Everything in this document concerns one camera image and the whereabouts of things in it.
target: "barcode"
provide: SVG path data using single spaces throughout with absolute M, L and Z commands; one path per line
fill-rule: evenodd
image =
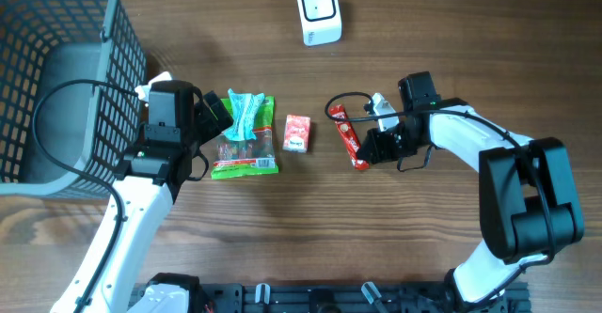
M 253 164 L 254 167 L 257 168 L 274 168 L 276 163 L 274 162 L 274 158 L 260 158 L 256 159 Z

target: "red package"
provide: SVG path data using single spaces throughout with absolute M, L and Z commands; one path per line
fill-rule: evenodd
M 295 152 L 307 152 L 309 146 L 310 124 L 311 120 L 309 117 L 286 116 L 284 145 L 282 145 L 282 148 Z
M 345 107 L 343 105 L 332 106 L 328 109 L 328 113 L 332 117 L 347 118 L 347 113 L 345 112 Z M 369 167 L 368 162 L 357 158 L 356 153 L 359 150 L 360 145 L 351 123 L 349 121 L 335 121 L 335 123 L 337 124 L 337 129 L 339 129 L 342 141 L 347 147 L 347 153 L 349 153 L 349 158 L 351 158 L 351 164 L 358 170 L 367 169 Z

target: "laundry basket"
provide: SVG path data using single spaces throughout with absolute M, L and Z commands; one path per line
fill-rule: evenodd
M 53 165 L 31 133 L 52 87 L 95 79 L 134 91 L 146 57 L 119 0 L 0 0 L 0 195 L 98 198 L 108 193 Z M 137 136 L 140 101 L 91 85 L 58 91 L 40 111 L 40 142 L 58 160 L 113 181 Z

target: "wood grain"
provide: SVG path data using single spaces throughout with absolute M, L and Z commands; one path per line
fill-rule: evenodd
M 302 43 L 295 0 L 122 1 L 152 70 L 277 101 L 281 173 L 186 183 L 139 281 L 158 272 L 244 284 L 441 279 L 481 237 L 477 175 L 446 151 L 413 173 L 356 172 L 323 115 L 332 95 L 354 90 L 401 109 L 397 81 L 429 70 L 444 98 L 568 147 L 586 236 L 523 279 L 536 312 L 600 311 L 602 0 L 340 0 L 343 38 L 316 48 Z M 346 102 L 350 116 L 362 102 Z M 308 154 L 280 150 L 287 114 L 312 118 Z M 203 149 L 214 157 L 213 142 Z M 103 211 L 102 202 L 1 199 L 0 311 L 48 311 Z

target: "green package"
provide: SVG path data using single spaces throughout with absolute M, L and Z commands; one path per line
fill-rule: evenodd
M 222 99 L 232 115 L 230 99 Z M 274 96 L 266 96 L 255 116 L 253 133 L 257 139 L 230 141 L 224 134 L 216 137 L 217 159 L 211 171 L 214 180 L 278 173 L 274 145 L 272 144 L 272 119 Z

